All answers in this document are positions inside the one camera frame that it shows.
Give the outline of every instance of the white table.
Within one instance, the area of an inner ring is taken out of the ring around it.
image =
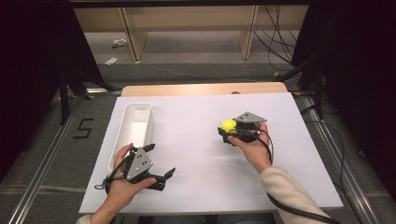
[[[124,107],[150,103],[154,118],[150,172],[176,167],[164,191],[144,189],[120,212],[138,216],[271,211],[259,176],[237,147],[224,144],[217,127],[248,111],[268,119],[274,165],[288,170],[322,208],[342,202],[289,93],[120,97],[80,207],[91,214],[103,203],[101,184],[116,141]]]

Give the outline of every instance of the sleeve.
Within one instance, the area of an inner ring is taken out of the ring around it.
[[[91,224],[90,218],[91,218],[91,215],[87,215],[87,216],[84,216],[84,217],[80,217],[80,218],[77,220],[77,223],[76,223],[76,224]]]
[[[279,167],[266,168],[260,173],[260,178],[267,193],[273,196],[280,203],[306,212],[328,217],[327,214],[318,208],[303,186],[301,186],[284,169]],[[311,218],[288,213],[279,208],[277,210],[284,223],[322,223]]]

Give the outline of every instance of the white plastic tray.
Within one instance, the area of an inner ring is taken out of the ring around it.
[[[122,147],[130,143],[134,143],[134,147],[151,144],[153,126],[151,104],[133,103],[125,106],[117,140],[108,162],[108,169],[113,170],[114,156]]]

